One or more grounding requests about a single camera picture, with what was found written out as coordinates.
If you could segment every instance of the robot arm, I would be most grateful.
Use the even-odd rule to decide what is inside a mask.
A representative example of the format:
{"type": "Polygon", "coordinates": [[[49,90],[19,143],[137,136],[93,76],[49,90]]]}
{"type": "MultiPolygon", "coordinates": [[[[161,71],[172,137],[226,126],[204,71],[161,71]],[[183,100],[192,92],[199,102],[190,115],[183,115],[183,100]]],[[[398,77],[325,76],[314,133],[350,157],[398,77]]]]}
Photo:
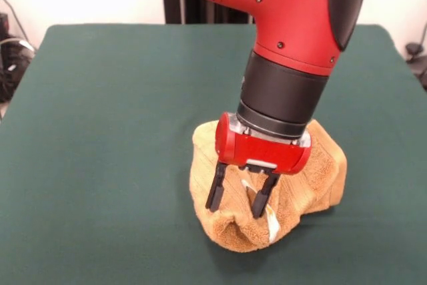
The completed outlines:
{"type": "Polygon", "coordinates": [[[269,177],[252,208],[260,217],[278,176],[299,172],[310,156],[306,126],[363,0],[210,1],[252,15],[257,37],[237,113],[225,113],[218,124],[219,163],[207,208],[217,210],[225,168],[236,165],[269,177]]]}

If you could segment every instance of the towel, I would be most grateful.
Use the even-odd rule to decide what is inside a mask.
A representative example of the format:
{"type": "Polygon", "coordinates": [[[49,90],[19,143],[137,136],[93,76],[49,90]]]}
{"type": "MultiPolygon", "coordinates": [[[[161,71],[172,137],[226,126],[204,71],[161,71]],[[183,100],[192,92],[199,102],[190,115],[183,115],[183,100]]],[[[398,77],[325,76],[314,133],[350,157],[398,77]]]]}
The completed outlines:
{"type": "Polygon", "coordinates": [[[313,120],[307,126],[313,144],[307,165],[296,175],[280,177],[260,219],[253,218],[250,204],[267,176],[241,171],[236,166],[228,166],[220,208],[210,212],[205,203],[218,160],[214,149],[217,124],[218,121],[204,123],[193,133],[189,190],[204,232],[219,246],[241,253],[267,248],[293,230],[304,214],[324,211],[341,202],[346,156],[313,120]]]}

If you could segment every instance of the cable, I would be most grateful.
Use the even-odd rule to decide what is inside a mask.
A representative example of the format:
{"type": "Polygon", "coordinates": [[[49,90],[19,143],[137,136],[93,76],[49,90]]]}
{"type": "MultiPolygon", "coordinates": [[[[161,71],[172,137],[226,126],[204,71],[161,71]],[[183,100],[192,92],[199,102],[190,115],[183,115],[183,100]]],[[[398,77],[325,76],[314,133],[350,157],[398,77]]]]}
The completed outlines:
{"type": "Polygon", "coordinates": [[[22,34],[23,34],[23,36],[24,36],[25,40],[27,40],[27,41],[28,41],[28,36],[27,36],[27,34],[26,34],[26,32],[25,32],[24,28],[22,28],[21,22],[19,21],[18,16],[16,15],[16,12],[15,12],[14,8],[13,8],[13,7],[12,7],[12,5],[10,4],[10,2],[8,2],[7,0],[3,0],[3,1],[4,1],[4,2],[5,2],[5,4],[10,8],[10,10],[12,11],[12,15],[13,15],[13,17],[15,18],[15,20],[16,20],[16,22],[17,22],[17,24],[18,24],[19,28],[20,28],[20,30],[22,31],[22,34]]]}
{"type": "Polygon", "coordinates": [[[424,26],[424,31],[422,33],[422,38],[421,38],[421,41],[420,41],[420,45],[422,45],[424,43],[424,40],[426,39],[426,34],[427,34],[427,23],[424,26]]]}

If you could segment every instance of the tan towel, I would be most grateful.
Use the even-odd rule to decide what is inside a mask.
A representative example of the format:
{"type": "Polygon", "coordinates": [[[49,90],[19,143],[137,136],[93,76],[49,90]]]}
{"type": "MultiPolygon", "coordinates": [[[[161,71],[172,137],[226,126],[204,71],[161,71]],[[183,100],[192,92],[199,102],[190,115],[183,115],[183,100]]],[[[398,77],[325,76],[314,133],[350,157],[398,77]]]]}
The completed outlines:
{"type": "Polygon", "coordinates": [[[252,217],[250,204],[266,178],[228,166],[224,196],[217,212],[205,209],[214,178],[217,121],[199,126],[193,135],[194,154],[189,188],[194,208],[205,233],[220,246],[234,252],[266,248],[282,239],[300,223],[304,214],[326,210],[341,202],[347,159],[341,148],[316,121],[308,126],[313,149],[307,166],[295,176],[283,175],[274,188],[262,218],[252,217]]]}

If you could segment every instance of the green tablecloth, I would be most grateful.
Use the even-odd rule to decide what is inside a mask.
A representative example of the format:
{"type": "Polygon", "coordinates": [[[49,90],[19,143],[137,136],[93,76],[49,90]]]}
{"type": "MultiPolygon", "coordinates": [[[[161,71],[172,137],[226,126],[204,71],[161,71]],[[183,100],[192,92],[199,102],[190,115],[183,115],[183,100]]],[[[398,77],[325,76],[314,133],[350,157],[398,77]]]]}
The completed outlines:
{"type": "Polygon", "coordinates": [[[357,27],[316,111],[342,204],[275,246],[205,236],[191,135],[235,111],[252,26],[52,27],[0,126],[0,284],[425,284],[427,97],[357,27]]]}

